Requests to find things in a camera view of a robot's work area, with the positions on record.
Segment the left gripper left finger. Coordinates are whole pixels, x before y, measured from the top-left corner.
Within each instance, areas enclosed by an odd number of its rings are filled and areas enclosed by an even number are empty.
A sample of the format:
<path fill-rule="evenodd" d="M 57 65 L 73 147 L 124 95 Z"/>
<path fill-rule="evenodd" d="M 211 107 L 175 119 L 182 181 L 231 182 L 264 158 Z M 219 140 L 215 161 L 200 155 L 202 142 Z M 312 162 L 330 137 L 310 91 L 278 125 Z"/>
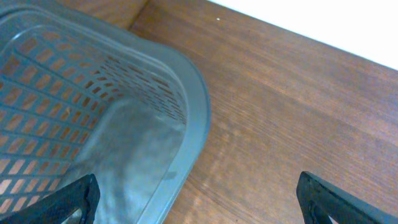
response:
<path fill-rule="evenodd" d="M 93 223 L 100 200 L 94 174 L 85 175 L 41 201 L 1 220 L 1 223 L 62 223 L 80 210 L 78 223 Z"/>

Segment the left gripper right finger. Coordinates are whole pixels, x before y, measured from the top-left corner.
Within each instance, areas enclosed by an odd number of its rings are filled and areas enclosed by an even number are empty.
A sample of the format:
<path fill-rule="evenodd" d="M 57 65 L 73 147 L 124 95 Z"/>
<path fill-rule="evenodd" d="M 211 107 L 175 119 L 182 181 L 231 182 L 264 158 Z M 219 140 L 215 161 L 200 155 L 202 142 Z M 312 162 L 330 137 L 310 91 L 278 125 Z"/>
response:
<path fill-rule="evenodd" d="M 305 224 L 397 223 L 392 216 L 308 171 L 300 174 L 296 194 Z"/>

